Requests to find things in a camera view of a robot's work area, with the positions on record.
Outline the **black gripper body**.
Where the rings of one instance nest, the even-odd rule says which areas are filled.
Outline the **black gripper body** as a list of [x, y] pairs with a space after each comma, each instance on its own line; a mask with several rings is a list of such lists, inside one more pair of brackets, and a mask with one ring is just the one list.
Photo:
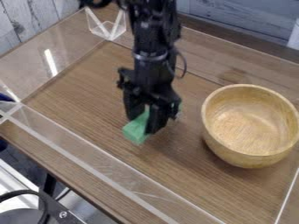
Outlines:
[[120, 67], [117, 87], [128, 89], [135, 95], [144, 95], [144, 105], [182, 103], [172, 82], [175, 78], [176, 53], [158, 56], [135, 53], [135, 67]]

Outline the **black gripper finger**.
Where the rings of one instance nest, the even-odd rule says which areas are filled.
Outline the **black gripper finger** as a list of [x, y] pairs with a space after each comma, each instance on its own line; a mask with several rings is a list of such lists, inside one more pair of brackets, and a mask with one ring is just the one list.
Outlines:
[[180, 103], [150, 106], [150, 116], [146, 124], [146, 133], [154, 135], [168, 123], [168, 120], [175, 120], [180, 112]]
[[146, 112], [146, 96], [135, 95], [128, 89], [124, 90], [126, 116], [130, 121], [135, 120]]

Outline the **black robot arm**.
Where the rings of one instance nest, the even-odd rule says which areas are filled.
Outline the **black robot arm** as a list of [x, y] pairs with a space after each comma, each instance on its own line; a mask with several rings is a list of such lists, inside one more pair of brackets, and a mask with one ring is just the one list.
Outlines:
[[126, 116], [135, 121], [148, 114], [144, 133], [155, 134], [178, 116], [182, 97], [174, 90], [175, 42], [182, 36], [175, 0], [80, 0], [100, 9], [116, 4], [127, 12], [134, 34], [135, 67], [119, 68], [117, 87], [123, 90]]

